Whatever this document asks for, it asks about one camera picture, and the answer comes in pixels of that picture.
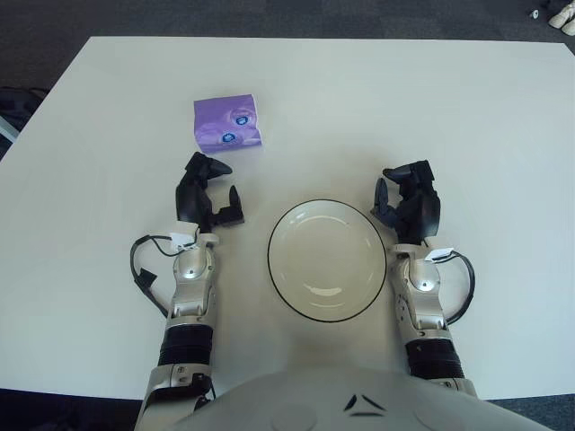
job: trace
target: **purple box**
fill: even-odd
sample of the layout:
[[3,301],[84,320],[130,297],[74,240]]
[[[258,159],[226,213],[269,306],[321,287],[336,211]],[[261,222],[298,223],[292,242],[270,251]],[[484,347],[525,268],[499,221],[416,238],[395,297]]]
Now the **purple box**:
[[251,94],[194,101],[194,135],[202,152],[261,145]]

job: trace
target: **black triangle logo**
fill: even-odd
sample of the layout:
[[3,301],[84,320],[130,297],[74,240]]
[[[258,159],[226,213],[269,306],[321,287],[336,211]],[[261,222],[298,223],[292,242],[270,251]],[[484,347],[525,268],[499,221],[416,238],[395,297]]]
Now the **black triangle logo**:
[[361,394],[361,398],[354,393],[349,399],[343,411],[349,411],[351,417],[384,417],[385,407],[380,406],[368,396]]

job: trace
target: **white plate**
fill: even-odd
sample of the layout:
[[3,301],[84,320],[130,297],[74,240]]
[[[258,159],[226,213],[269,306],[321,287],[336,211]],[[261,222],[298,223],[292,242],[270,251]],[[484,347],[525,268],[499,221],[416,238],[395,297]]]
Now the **white plate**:
[[316,321],[345,321],[374,302],[385,279],[385,249],[359,211],[333,200],[290,209],[268,247],[271,279],[283,300]]

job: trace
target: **shoe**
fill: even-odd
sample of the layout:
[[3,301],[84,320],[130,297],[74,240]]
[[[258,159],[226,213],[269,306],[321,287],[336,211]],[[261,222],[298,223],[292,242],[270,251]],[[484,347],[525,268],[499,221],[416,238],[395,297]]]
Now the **shoe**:
[[575,20],[571,20],[563,25],[561,31],[568,36],[575,36]]
[[555,29],[560,29],[567,21],[570,21],[573,16],[575,16],[575,2],[569,3],[563,7],[559,13],[549,20],[549,25]]

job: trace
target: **dark carpet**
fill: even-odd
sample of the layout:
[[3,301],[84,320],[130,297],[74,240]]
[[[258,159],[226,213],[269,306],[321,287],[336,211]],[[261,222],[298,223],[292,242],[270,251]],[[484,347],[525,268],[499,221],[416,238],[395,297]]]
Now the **dark carpet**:
[[[547,20],[565,1],[0,0],[0,85],[50,88],[90,36],[524,40],[575,38]],[[540,12],[539,19],[528,15]],[[572,431],[575,397],[494,403]],[[0,427],[125,430],[138,401],[0,391]]]

